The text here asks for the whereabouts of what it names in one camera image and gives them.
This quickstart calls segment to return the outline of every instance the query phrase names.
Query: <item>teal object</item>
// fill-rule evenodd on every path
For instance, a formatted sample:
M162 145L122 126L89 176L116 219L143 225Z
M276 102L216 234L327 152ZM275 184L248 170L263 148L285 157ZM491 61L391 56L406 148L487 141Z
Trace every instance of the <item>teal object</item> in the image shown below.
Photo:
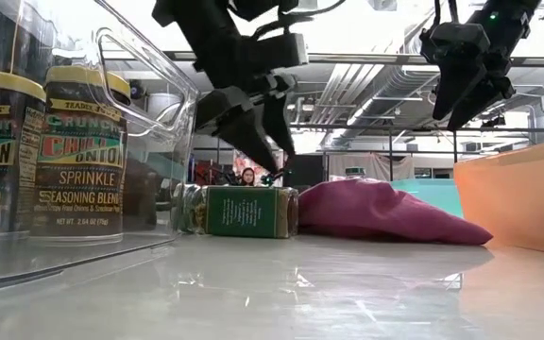
M401 179L390 184L396 190L405 191L447 213L463 217L459 192L452 179Z

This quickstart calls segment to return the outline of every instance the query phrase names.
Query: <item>pink pillow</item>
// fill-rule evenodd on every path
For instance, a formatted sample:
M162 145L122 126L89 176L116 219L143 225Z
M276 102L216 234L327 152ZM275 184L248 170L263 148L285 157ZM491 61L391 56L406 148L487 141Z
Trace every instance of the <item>pink pillow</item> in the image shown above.
M457 245L483 245L492 239L473 223L370 179L325 182L303 192L299 228L338 237L398 236Z

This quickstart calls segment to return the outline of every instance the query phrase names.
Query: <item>red object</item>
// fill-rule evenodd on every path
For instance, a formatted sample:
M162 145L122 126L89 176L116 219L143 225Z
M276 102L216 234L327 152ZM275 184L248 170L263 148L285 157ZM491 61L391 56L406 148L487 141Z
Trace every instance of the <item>red object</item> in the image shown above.
M325 182L299 196L299 231L370 239L397 236L416 242L483 245L485 229L397 191L387 182Z

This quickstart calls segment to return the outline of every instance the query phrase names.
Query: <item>ductwork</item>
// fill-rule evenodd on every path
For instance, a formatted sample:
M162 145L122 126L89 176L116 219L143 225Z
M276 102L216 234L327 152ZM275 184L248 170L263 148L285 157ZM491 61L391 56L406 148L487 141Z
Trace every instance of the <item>ductwork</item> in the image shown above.
M431 16L428 16L419 25L411 25L407 29L404 40L405 43L400 49L402 53L415 54L420 48L418 34L426 25ZM438 72L433 71L404 71L401 66L385 65L375 76L371 85L365 89L356 99L358 103L364 103L372 97L394 97L405 98L414 94L418 89L427 85L429 82L439 76ZM386 115L393 109L402 104L403 101L392 100L373 100L362 116L380 116ZM378 120L355 119L353 125L374 125ZM331 142L332 147L347 147L350 141L360 135L363 130L348 129L344 131L339 138Z

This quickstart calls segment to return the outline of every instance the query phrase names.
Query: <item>seasoning jar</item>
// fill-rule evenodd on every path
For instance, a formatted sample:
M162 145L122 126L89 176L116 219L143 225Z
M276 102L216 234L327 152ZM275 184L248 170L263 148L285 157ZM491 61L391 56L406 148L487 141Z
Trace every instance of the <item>seasoning jar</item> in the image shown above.
M115 100L130 104L129 84L107 73ZM106 96L100 72L52 67L37 158L31 239L116 242L123 232L127 121Z
M298 232L298 191L293 188L188 184L176 189L181 231L257 238L289 238Z
M26 236L32 222L45 92L0 72L0 239Z

